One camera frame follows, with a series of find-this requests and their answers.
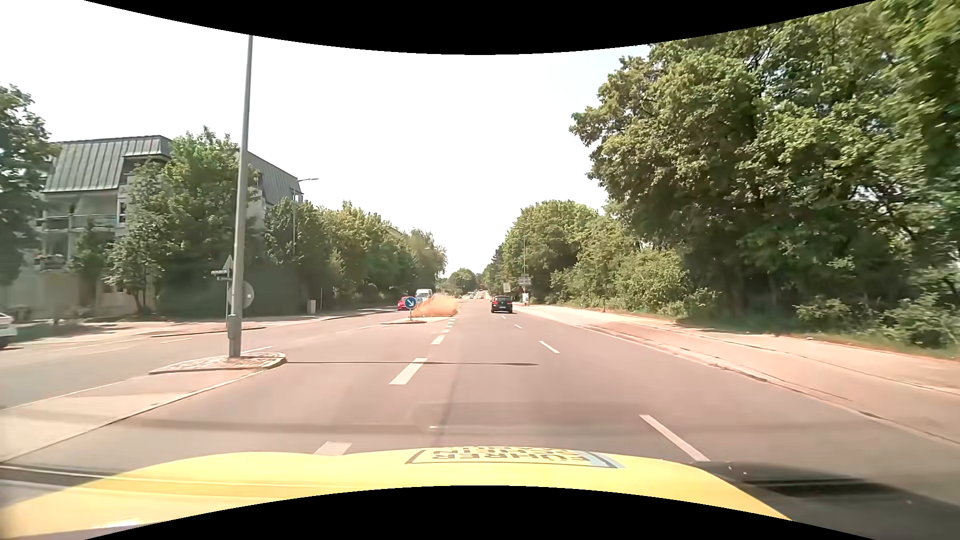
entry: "white car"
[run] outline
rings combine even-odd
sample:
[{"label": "white car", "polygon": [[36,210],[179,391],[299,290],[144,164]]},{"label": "white car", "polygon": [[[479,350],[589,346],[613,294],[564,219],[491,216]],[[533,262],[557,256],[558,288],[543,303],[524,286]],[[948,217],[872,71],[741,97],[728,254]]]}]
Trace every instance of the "white car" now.
[{"label": "white car", "polygon": [[15,337],[16,327],[13,325],[13,317],[0,313],[0,349],[10,345]]}]

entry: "hood sign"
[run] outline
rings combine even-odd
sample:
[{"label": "hood sign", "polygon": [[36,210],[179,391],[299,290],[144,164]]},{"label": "hood sign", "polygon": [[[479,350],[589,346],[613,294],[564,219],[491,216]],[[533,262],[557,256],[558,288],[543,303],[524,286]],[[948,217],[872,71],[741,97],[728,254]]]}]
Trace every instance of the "hood sign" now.
[{"label": "hood sign", "polygon": [[420,450],[407,460],[408,465],[424,463],[527,463],[541,465],[574,465],[622,469],[605,455],[581,450],[519,446],[461,446]]}]

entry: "black car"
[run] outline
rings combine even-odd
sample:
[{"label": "black car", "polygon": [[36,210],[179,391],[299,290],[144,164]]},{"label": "black car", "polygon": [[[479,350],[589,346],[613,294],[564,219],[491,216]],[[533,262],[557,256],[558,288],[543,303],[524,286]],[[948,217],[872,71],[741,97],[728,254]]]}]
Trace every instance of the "black car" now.
[{"label": "black car", "polygon": [[493,300],[490,300],[490,313],[496,313],[498,311],[513,313],[514,299],[509,296],[494,296]]}]

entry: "yellow car hood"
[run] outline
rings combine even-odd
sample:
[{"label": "yellow car hood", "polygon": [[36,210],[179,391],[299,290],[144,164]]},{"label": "yellow car hood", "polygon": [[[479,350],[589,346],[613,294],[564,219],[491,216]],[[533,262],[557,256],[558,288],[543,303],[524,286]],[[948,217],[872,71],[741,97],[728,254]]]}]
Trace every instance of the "yellow car hood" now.
[{"label": "yellow car hood", "polygon": [[323,456],[219,454],[94,479],[0,510],[7,538],[174,520],[329,493],[441,485],[611,491],[788,519],[701,469],[618,454],[531,447],[426,448]]}]

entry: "street lamp pole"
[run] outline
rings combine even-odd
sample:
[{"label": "street lamp pole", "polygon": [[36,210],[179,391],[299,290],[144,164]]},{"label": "street lamp pole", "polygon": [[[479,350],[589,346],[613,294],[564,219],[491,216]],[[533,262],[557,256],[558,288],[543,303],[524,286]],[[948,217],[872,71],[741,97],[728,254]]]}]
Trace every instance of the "street lamp pole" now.
[{"label": "street lamp pole", "polygon": [[243,96],[243,132],[240,136],[240,160],[237,172],[237,207],[233,226],[233,273],[230,285],[230,315],[227,317],[228,355],[240,356],[244,304],[244,240],[247,228],[247,142],[250,139],[250,81],[253,62],[253,35],[247,36],[247,84]]}]

